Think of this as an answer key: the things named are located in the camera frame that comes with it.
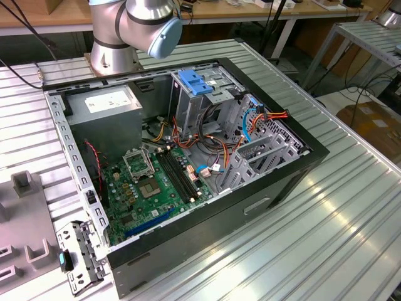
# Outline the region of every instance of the desk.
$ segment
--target desk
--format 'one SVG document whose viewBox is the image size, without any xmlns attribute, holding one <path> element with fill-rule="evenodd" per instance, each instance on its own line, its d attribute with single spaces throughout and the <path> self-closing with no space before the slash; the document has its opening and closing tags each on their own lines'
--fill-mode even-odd
<svg viewBox="0 0 401 301">
<path fill-rule="evenodd" d="M 376 62 L 368 71 L 368 75 L 362 82 L 361 86 L 364 86 L 373 78 L 381 61 L 391 67 L 401 65 L 401 55 L 395 52 L 395 47 L 401 44 L 401 29 L 387 29 L 374 21 L 338 23 L 333 25 L 326 40 L 323 42 L 319 52 L 316 54 L 308 68 L 305 79 L 301 85 L 303 88 L 306 88 L 323 55 L 325 55 L 327 49 L 337 35 L 343 36 L 346 40 L 337 51 L 330 65 L 338 61 L 349 43 L 358 45 L 376 58 Z"/>
<path fill-rule="evenodd" d="M 401 281 L 401 170 L 245 43 L 178 46 L 145 69 L 226 56 L 330 154 L 267 214 L 146 283 L 124 300 L 386 300 Z M 83 58 L 39 64 L 46 83 L 91 78 Z M 17 66 L 39 85 L 33 64 Z M 88 217 L 41 91 L 0 68 L 0 181 L 41 176 L 55 230 Z M 1 300 L 71 300 L 66 276 L 49 272 Z M 116 300 L 111 275 L 80 300 Z"/>
<path fill-rule="evenodd" d="M 287 20 L 280 39 L 274 49 L 273 58 L 278 58 L 287 42 L 296 20 L 313 18 L 338 18 L 345 16 L 358 16 L 358 21 L 364 21 L 372 9 L 365 6 L 363 9 L 340 11 L 327 11 L 311 0 L 304 0 L 296 4 L 293 9 L 285 9 L 280 20 Z M 254 4 L 244 4 L 241 7 L 229 5 L 225 0 L 218 3 L 198 1 L 194 4 L 193 24 L 235 23 L 266 21 L 269 9 L 262 9 Z M 64 33 L 72 31 L 91 31 L 90 8 L 84 0 L 64 0 L 49 16 L 26 13 L 31 24 L 39 33 Z M 182 13 L 183 23 L 189 24 L 190 16 Z M 0 8 L 0 36 L 29 34 L 21 23 L 14 19 L 5 9 Z"/>
</svg>

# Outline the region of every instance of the green motherboard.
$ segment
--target green motherboard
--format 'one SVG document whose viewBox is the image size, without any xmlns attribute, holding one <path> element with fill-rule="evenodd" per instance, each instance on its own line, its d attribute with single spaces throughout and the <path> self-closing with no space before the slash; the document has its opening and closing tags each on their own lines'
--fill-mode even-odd
<svg viewBox="0 0 401 301">
<path fill-rule="evenodd" d="M 182 150 L 174 148 L 170 153 L 179 162 L 185 176 L 190 179 L 184 170 L 190 163 Z M 184 201 L 157 160 L 157 156 L 150 154 L 149 159 L 155 173 L 152 177 L 143 177 L 138 181 L 131 178 L 123 160 L 102 169 L 108 189 L 109 207 L 105 206 L 105 211 L 110 224 L 108 237 L 112 245 L 126 240 L 127 233 L 132 230 L 141 230 L 141 226 L 147 226 L 149 223 L 155 225 L 212 198 L 211 190 L 199 179 L 197 185 L 192 183 L 193 188 L 200 192 L 199 197 L 193 203 Z M 129 164 L 131 171 L 146 168 L 140 156 L 131 160 Z"/>
</svg>

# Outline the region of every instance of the motherboard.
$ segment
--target motherboard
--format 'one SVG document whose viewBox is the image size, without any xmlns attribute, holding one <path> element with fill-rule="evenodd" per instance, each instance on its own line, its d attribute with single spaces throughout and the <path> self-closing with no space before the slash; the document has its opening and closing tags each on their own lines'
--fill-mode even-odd
<svg viewBox="0 0 401 301">
<path fill-rule="evenodd" d="M 146 171 L 149 167 L 142 156 L 130 156 L 129 160 L 121 160 L 102 170 L 107 185 L 104 189 L 108 190 L 109 207 L 105 211 L 110 223 L 108 237 L 111 245 L 212 198 L 204 180 L 190 172 L 193 167 L 179 147 L 146 154 L 146 158 L 153 174 L 132 177 L 132 174 Z M 167 163 L 167 158 L 173 158 L 175 162 Z M 180 171 L 170 169 L 177 166 Z M 179 179 L 179 175 L 185 175 L 186 181 Z M 190 183 L 190 187 L 183 191 L 186 183 Z"/>
</svg>

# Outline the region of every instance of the expansion slot bracket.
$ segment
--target expansion slot bracket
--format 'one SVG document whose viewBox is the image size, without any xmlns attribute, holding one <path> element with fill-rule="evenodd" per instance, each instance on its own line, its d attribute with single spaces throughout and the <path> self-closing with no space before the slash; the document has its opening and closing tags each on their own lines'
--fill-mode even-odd
<svg viewBox="0 0 401 301">
<path fill-rule="evenodd" d="M 63 250 L 60 254 L 61 269 L 67 274 L 74 296 L 99 284 L 105 276 L 103 265 L 96 260 L 91 243 L 92 227 L 90 221 L 73 221 L 57 232 L 57 241 Z M 71 262 L 71 266 L 63 268 L 67 261 Z"/>
</svg>

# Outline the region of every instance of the slotted aluminum workbench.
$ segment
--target slotted aluminum workbench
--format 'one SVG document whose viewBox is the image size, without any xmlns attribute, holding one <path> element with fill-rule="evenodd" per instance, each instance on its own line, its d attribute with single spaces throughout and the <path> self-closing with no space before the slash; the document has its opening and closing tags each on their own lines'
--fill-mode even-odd
<svg viewBox="0 0 401 301">
<path fill-rule="evenodd" d="M 329 150 L 290 197 L 125 300 L 385 300 L 401 281 L 401 171 L 244 43 L 179 46 L 146 68 L 226 56 Z M 47 83 L 92 77 L 83 58 L 39 64 Z M 17 67 L 39 84 L 33 65 Z M 43 94 L 0 69 L 0 180 L 41 175 L 58 230 L 85 220 Z M 1 300 L 69 300 L 60 269 Z M 110 275 L 78 300 L 115 300 Z"/>
<path fill-rule="evenodd" d="M 401 44 L 401 28 L 388 29 L 374 21 L 338 23 L 333 25 L 326 40 L 323 42 L 319 52 L 308 68 L 301 85 L 303 88 L 305 88 L 311 80 L 321 59 L 330 47 L 331 42 L 333 42 L 338 35 L 343 36 L 345 41 L 339 47 L 330 64 L 327 66 L 327 69 L 330 69 L 330 67 L 340 59 L 350 43 L 358 45 L 376 58 L 376 62 L 370 68 L 370 71 L 367 73 L 368 77 L 363 83 L 366 83 L 374 76 L 381 61 L 388 64 L 390 67 L 399 67 L 401 65 L 401 56 L 395 52 L 395 47 Z"/>
</svg>

